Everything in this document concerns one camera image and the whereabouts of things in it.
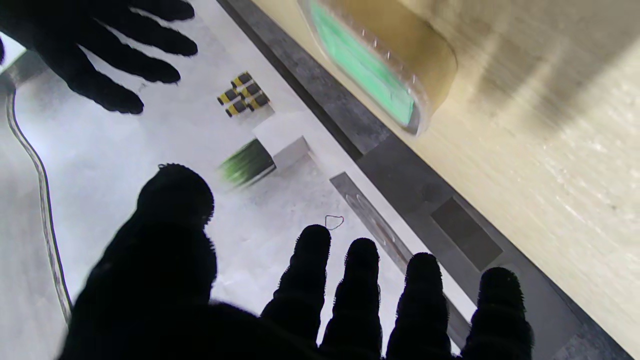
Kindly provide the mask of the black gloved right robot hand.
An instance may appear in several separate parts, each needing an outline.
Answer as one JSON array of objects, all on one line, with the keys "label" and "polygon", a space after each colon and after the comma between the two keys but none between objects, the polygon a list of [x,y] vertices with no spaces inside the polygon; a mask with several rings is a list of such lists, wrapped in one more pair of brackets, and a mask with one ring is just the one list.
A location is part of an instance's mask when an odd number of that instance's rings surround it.
[{"label": "black gloved right robot hand", "polygon": [[168,54],[192,57],[197,44],[160,25],[188,21],[195,9],[185,0],[3,0],[1,32],[34,51],[71,91],[109,112],[139,115],[144,103],[135,92],[98,71],[86,55],[146,81],[176,84],[178,69],[123,43],[114,34]]}]

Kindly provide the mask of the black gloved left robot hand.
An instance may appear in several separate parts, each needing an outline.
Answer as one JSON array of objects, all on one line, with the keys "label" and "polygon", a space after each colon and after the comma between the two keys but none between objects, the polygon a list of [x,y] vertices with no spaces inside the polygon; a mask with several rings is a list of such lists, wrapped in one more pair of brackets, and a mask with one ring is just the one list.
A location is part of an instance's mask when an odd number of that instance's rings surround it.
[{"label": "black gloved left robot hand", "polygon": [[211,301],[217,256],[205,227],[214,196],[187,166],[161,164],[135,211],[94,265],[71,308],[60,360],[530,360],[534,332],[518,277],[482,274],[477,310],[459,355],[451,351],[441,267],[413,255],[382,354],[375,242],[355,239],[317,344],[330,231],[304,228],[271,301],[256,316]]}]

